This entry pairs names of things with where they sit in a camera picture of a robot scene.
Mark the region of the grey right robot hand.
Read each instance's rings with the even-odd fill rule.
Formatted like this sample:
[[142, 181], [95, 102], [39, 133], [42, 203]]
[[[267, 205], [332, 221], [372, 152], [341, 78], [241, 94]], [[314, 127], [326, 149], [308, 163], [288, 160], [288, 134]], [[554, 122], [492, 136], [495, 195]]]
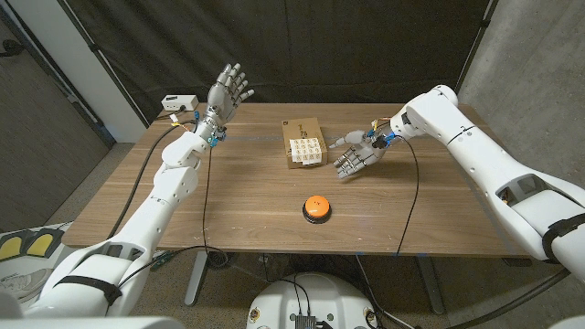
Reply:
[[339, 178], [346, 178], [364, 167], [372, 165], [385, 154], [395, 133], [388, 127], [376, 131], [356, 130], [337, 139], [330, 149], [350, 144], [350, 147], [334, 161]]

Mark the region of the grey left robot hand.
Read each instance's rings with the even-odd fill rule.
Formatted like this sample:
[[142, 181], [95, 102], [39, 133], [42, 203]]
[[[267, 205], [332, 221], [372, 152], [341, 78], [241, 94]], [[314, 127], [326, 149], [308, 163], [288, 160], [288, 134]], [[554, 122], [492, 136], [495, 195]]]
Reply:
[[227, 64], [219, 73], [216, 83], [209, 89], [205, 114], [197, 126], [200, 136], [210, 142], [232, 120], [239, 105], [254, 94], [246, 90], [246, 74], [240, 72], [240, 64]]

